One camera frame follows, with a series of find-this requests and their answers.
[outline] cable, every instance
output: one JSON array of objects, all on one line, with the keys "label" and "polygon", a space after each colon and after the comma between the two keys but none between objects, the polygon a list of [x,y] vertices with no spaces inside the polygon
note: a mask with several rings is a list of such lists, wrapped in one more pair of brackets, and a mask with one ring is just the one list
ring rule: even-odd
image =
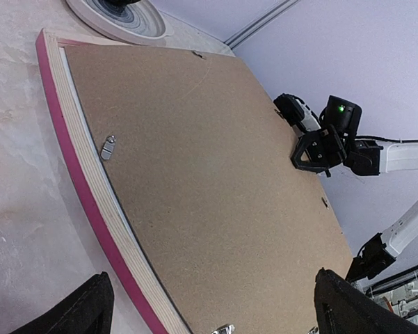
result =
[{"label": "cable", "polygon": [[356,139],[372,139],[373,141],[386,141],[388,143],[418,143],[418,139],[408,139],[408,140],[401,140],[401,139],[388,139],[379,136],[356,136]]}]

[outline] robotic arm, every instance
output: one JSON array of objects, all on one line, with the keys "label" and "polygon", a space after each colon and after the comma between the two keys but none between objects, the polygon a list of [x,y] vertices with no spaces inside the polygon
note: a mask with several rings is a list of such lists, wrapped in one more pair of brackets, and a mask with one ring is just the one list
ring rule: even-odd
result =
[{"label": "robotic arm", "polygon": [[[297,169],[324,172],[328,177],[329,169],[339,164],[360,176],[418,169],[418,141],[357,136],[362,109],[354,103],[330,96],[319,117],[293,95],[283,94],[274,103],[279,115],[298,135],[291,156]],[[353,259],[346,280],[352,283],[376,277],[417,236],[418,201],[392,226],[363,245]]]}]

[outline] white wall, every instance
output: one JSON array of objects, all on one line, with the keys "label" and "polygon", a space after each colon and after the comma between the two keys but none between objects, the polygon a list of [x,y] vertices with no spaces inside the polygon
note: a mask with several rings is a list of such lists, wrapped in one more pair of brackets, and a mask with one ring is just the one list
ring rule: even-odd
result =
[{"label": "white wall", "polygon": [[[418,0],[302,0],[236,54],[272,98],[293,93],[319,113],[329,95],[363,109],[360,134],[418,138]],[[349,245],[359,247],[418,199],[418,171],[322,179]],[[418,240],[379,278],[418,264]]]},{"label": "white wall", "polygon": [[279,0],[150,0],[162,10],[219,40],[227,40]]}]

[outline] brown backing board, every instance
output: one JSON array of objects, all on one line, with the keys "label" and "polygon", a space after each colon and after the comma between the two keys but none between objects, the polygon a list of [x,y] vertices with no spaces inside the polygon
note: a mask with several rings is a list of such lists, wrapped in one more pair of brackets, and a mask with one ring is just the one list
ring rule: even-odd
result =
[{"label": "brown backing board", "polygon": [[305,333],[321,267],[351,254],[296,137],[237,58],[66,47],[103,163],[145,254],[194,333]]}]

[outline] marble tabletop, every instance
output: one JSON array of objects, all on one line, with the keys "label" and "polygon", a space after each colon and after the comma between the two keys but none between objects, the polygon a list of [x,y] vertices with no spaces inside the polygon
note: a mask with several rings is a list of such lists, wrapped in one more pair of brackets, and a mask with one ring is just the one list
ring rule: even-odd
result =
[{"label": "marble tabletop", "polygon": [[[223,43],[167,15],[167,47],[220,54]],[[149,333],[77,198],[58,146],[35,53],[41,28],[99,35],[64,0],[0,0],[0,334],[40,316],[91,275],[115,290],[114,333]]]}]

